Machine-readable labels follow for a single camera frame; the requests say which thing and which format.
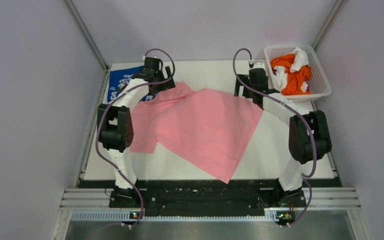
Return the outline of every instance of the white table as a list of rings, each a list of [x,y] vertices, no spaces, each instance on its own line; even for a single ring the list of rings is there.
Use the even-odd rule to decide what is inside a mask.
[[[143,63],[115,63],[111,70],[141,66]],[[175,62],[176,82],[186,82],[194,91],[209,88],[227,93],[234,92],[235,76],[231,60],[216,61],[177,61]],[[248,61],[236,61],[238,74],[248,74]],[[107,92],[103,103],[107,103]],[[297,103],[313,110],[310,102]],[[268,111],[264,111],[260,122],[249,142],[232,179],[276,179],[280,176],[290,158],[288,149],[289,129]],[[89,153],[84,180],[115,180],[113,168],[102,160],[95,150],[96,132]],[[100,145],[100,151],[109,155]],[[215,178],[197,168],[187,160],[167,150],[160,143],[153,154],[132,153],[133,169],[140,180],[214,180]],[[306,174],[311,171],[313,162],[304,165]],[[328,156],[317,161],[313,179],[333,179],[334,173]]]

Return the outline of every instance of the white laundry basket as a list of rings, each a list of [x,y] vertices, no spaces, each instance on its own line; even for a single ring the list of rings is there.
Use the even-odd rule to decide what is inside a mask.
[[[268,46],[264,48],[264,55],[267,62],[267,70],[269,72],[268,77],[273,83],[273,87],[280,90],[278,83],[273,81],[275,74],[272,71],[270,61],[280,56],[291,53],[295,48],[300,47],[308,55],[308,62],[311,67],[312,77],[307,81],[310,92],[313,94],[304,95],[285,95],[284,97],[294,102],[313,101],[323,96],[328,96],[332,93],[331,85],[328,82],[325,72],[323,71],[322,65],[316,56],[316,52],[313,47],[305,44],[289,44],[289,45],[277,45]]]

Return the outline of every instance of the gray wall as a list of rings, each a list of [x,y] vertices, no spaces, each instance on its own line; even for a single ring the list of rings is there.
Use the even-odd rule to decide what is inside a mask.
[[[348,1],[317,54],[332,87],[320,103],[342,178],[384,240],[384,1]]]
[[[62,0],[0,0],[0,240],[46,240],[103,76]]]
[[[311,44],[335,0],[73,0],[109,64],[151,48],[175,60],[254,57],[273,44]]]

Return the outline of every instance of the pink t-shirt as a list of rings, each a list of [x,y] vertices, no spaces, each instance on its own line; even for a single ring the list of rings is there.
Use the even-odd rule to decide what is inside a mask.
[[[132,112],[131,152],[153,153],[157,142],[215,178],[228,183],[263,110],[230,93],[184,82],[140,102]]]

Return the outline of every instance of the orange garment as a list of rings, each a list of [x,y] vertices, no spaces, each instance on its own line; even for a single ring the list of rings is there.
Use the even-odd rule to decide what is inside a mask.
[[[270,65],[284,66],[285,72],[287,73],[287,85],[282,90],[282,95],[302,95],[312,94],[311,92],[303,92],[301,86],[307,80],[312,77],[311,67],[309,65],[302,66],[299,71],[291,72],[290,68],[295,60],[295,54],[289,53],[280,57],[277,57],[270,61]]]

